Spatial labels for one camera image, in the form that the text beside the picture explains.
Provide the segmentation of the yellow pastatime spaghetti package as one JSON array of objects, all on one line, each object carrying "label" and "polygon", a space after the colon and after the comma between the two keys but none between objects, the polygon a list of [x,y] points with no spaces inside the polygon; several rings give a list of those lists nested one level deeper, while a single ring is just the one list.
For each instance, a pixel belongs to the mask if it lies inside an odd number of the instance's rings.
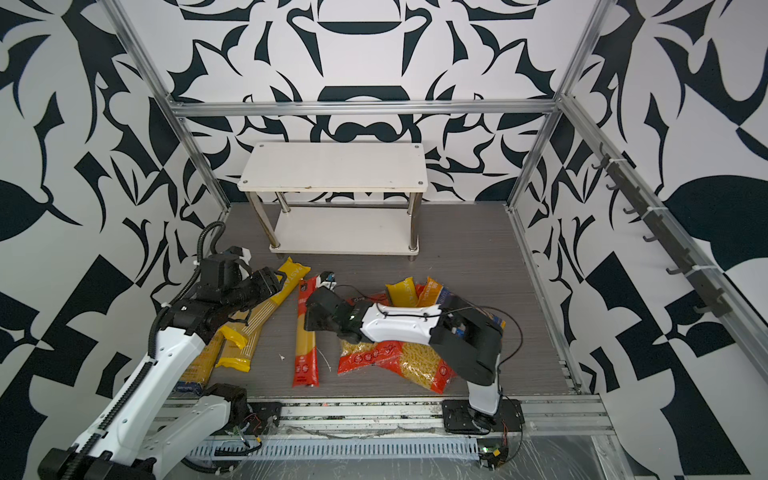
[{"label": "yellow pastatime spaghetti package", "polygon": [[245,317],[248,317],[253,311],[256,311],[258,314],[262,315],[264,319],[264,325],[266,321],[275,313],[277,308],[298,286],[299,282],[304,278],[304,276],[310,272],[310,270],[311,268],[309,266],[296,263],[291,258],[288,258],[277,269],[278,272],[281,272],[285,275],[284,284],[281,289],[275,295],[259,303],[258,305],[251,308],[246,308],[244,311],[238,311],[234,313],[230,316],[230,321],[234,320],[237,315],[244,315]]}]

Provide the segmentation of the red fusilli bag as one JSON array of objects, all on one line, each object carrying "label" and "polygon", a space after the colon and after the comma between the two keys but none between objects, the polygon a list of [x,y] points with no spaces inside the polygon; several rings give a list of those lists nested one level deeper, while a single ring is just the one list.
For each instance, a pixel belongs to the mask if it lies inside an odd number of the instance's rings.
[{"label": "red fusilli bag", "polygon": [[455,372],[427,345],[389,341],[376,346],[376,365],[410,382],[443,394]]},{"label": "red fusilli bag", "polygon": [[342,340],[337,372],[344,375],[368,366],[385,367],[397,360],[401,352],[402,343],[398,341],[353,344]]}]

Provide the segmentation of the red spaghetti package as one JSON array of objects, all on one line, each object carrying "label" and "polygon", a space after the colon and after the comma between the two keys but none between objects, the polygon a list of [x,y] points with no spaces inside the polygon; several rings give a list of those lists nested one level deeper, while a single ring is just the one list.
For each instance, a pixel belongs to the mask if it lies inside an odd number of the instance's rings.
[{"label": "red spaghetti package", "polygon": [[309,331],[305,327],[308,311],[307,302],[317,285],[317,277],[302,280],[299,285],[293,387],[316,387],[319,385],[316,335],[314,331]]}]

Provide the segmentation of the orange blue spaghetti package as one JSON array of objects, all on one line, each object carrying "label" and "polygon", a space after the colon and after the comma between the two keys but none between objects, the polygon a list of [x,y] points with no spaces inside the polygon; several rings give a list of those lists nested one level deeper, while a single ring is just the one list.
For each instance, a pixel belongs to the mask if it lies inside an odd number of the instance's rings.
[{"label": "orange blue spaghetti package", "polygon": [[173,391],[180,394],[201,395],[216,365],[225,337],[217,332],[202,352],[190,363],[177,381]]}]

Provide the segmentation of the orange blue pasta bag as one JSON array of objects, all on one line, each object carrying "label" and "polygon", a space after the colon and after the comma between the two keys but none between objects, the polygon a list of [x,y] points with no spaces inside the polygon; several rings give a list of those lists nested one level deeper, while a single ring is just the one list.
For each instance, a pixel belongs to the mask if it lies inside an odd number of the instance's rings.
[{"label": "orange blue pasta bag", "polygon": [[[416,307],[420,309],[427,308],[434,310],[439,307],[443,313],[448,310],[458,310],[460,314],[468,313],[470,310],[476,310],[475,305],[454,295],[450,290],[433,280],[431,277],[427,279],[425,285],[417,286],[417,293],[419,294],[419,297]],[[463,317],[458,319],[451,317],[447,322],[441,320],[440,317],[440,313],[434,318],[430,317],[428,319],[430,325],[432,327],[450,328],[451,332],[458,337],[464,337],[467,334],[469,325],[465,322]]]}]

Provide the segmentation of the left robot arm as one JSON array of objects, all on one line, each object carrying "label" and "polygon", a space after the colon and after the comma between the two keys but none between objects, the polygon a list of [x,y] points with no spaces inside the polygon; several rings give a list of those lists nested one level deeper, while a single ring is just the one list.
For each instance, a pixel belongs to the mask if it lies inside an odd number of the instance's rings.
[{"label": "left robot arm", "polygon": [[189,365],[231,315],[280,293],[285,273],[252,270],[234,248],[200,258],[188,285],[153,321],[148,351],[116,397],[73,444],[51,449],[42,479],[162,479],[211,434],[243,427],[251,409],[241,387],[215,384],[192,410],[149,433]]}]

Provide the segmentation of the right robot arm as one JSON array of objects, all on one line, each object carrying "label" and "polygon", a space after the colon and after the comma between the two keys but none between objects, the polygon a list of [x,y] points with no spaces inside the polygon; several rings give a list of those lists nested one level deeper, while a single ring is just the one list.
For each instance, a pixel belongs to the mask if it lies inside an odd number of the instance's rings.
[{"label": "right robot arm", "polygon": [[490,420],[498,412],[503,328],[457,296],[427,307],[394,307],[371,300],[352,303],[320,287],[306,301],[309,331],[329,331],[350,343],[399,341],[427,345],[468,385],[469,408]]}]

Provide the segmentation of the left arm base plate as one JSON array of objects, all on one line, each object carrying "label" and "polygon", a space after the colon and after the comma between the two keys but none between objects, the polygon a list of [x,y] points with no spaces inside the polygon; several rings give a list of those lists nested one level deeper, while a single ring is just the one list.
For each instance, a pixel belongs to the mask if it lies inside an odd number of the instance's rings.
[{"label": "left arm base plate", "polygon": [[250,402],[246,416],[238,425],[245,435],[261,436],[277,431],[281,423],[283,403],[279,401]]}]

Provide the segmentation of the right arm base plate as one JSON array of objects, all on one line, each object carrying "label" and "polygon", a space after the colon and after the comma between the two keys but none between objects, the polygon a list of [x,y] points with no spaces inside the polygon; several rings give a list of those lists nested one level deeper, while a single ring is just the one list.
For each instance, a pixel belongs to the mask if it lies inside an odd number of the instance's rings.
[{"label": "right arm base plate", "polygon": [[504,397],[501,398],[493,417],[471,408],[468,400],[443,400],[440,407],[444,430],[451,434],[521,432],[525,423],[521,403]]}]

